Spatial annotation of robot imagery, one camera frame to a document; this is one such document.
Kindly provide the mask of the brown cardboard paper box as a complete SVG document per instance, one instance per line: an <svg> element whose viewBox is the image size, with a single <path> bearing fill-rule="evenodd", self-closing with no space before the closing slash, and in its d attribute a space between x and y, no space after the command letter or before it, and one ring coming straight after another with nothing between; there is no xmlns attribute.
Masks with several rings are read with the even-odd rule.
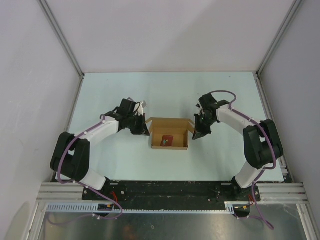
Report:
<svg viewBox="0 0 320 240"><path fill-rule="evenodd" d="M151 117L150 124L151 148L154 150L187 150L189 133L195 131L195 123L188 118Z"/></svg>

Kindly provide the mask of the small red packet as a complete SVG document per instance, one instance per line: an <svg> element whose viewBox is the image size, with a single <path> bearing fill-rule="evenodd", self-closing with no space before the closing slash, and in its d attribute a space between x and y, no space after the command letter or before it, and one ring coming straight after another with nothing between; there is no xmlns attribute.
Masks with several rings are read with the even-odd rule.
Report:
<svg viewBox="0 0 320 240"><path fill-rule="evenodd" d="M173 135L163 135L160 143L161 147L171 147L173 145Z"/></svg>

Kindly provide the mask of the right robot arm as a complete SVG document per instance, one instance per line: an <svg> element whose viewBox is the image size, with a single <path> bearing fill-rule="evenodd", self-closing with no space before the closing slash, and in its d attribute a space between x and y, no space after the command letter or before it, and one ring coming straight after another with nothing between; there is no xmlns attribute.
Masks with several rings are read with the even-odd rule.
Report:
<svg viewBox="0 0 320 240"><path fill-rule="evenodd" d="M209 92L199 98L196 107L199 112L194 115L195 128L192 139L197 140L212 133L214 123L223 123L243 136L244 156L246 159L240 172L234 176L230 184L230 194L242 201L254 190L255 183L266 170L276 168L277 160L283 156L284 149L276 124L271 119L256 120L233 107L237 96L232 101L218 101Z"/></svg>

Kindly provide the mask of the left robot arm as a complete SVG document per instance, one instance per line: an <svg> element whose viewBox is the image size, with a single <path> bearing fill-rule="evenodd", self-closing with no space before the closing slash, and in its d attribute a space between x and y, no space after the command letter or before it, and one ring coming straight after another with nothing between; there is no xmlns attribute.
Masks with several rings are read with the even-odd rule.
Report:
<svg viewBox="0 0 320 240"><path fill-rule="evenodd" d="M106 138L129 129L132 135L149 136L144 109L145 101L122 99L120 106L102 114L99 122L89 129L74 134L63 132L59 135L50 168L56 173L61 184L79 183L93 189L93 194L100 200L110 196L111 188L105 184L107 178L90 167L93 147Z"/></svg>

